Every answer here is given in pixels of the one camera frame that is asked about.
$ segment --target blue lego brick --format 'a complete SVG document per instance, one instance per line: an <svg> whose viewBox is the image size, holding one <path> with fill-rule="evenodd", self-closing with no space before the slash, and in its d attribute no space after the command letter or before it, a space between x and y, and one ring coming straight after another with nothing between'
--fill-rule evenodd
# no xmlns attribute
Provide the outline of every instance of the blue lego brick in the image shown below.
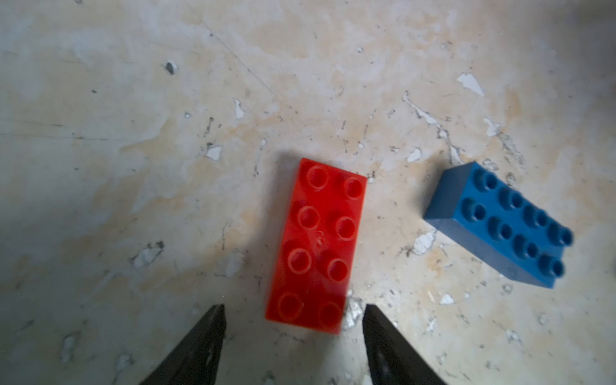
<svg viewBox="0 0 616 385"><path fill-rule="evenodd" d="M573 233L477 163L443 172L424 219L505 277L554 287Z"/></svg>

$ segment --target stained floor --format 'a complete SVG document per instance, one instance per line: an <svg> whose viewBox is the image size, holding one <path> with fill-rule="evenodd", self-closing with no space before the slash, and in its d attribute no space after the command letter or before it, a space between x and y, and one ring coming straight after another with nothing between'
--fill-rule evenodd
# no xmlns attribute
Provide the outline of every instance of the stained floor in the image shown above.
<svg viewBox="0 0 616 385"><path fill-rule="evenodd" d="M613 384L615 14L3 1L0 382L138 383L223 302L219 384L365 384L366 303L449 384ZM369 181L339 336L264 319L302 157ZM555 289L422 220L470 161L574 231Z"/></svg>

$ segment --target lego brick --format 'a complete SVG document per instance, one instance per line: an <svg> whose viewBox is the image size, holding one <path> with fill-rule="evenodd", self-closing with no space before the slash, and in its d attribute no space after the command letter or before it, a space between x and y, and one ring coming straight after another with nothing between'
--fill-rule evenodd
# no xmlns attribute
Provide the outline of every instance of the lego brick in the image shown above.
<svg viewBox="0 0 616 385"><path fill-rule="evenodd" d="M302 159L265 310L268 320L339 333L366 177Z"/></svg>
<svg viewBox="0 0 616 385"><path fill-rule="evenodd" d="M424 219L505 277L554 287L573 233L477 163L443 172Z"/></svg>

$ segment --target red lego brick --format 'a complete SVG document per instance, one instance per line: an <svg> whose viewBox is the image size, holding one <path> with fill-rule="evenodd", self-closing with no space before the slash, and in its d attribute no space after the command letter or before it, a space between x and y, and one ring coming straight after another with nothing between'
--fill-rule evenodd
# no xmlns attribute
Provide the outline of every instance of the red lego brick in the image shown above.
<svg viewBox="0 0 616 385"><path fill-rule="evenodd" d="M268 320L340 332L366 183L363 176L300 161Z"/></svg>

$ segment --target floor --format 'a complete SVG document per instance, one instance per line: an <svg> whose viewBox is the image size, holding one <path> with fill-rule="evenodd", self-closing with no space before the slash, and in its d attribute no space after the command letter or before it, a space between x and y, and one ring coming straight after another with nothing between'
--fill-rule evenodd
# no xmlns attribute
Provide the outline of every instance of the floor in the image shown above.
<svg viewBox="0 0 616 385"><path fill-rule="evenodd" d="M6 0L0 382L136 384L224 303L218 384L367 384L377 304L449 384L616 383L598 0ZM299 159L369 177L345 330L264 319ZM477 161L575 232L548 290L421 216Z"/></svg>

